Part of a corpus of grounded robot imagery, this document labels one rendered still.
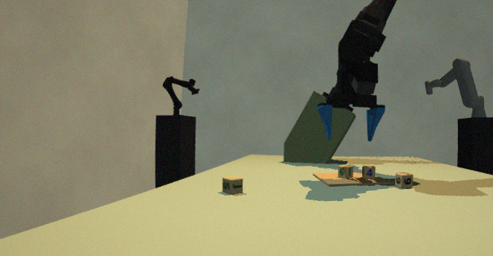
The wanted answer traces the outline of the beige letter block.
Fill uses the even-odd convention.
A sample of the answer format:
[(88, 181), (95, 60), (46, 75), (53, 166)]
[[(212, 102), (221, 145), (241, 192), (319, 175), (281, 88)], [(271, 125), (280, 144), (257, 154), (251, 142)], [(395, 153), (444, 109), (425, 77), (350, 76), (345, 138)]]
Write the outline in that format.
[(243, 178), (236, 176), (223, 177), (223, 192), (230, 195), (243, 193)]
[(341, 165), (338, 166), (338, 177), (351, 178), (353, 177), (353, 166)]
[(395, 186), (400, 188), (410, 188), (413, 183), (413, 174), (396, 173)]
[(364, 179), (375, 179), (376, 168), (374, 166), (362, 166), (362, 177)]

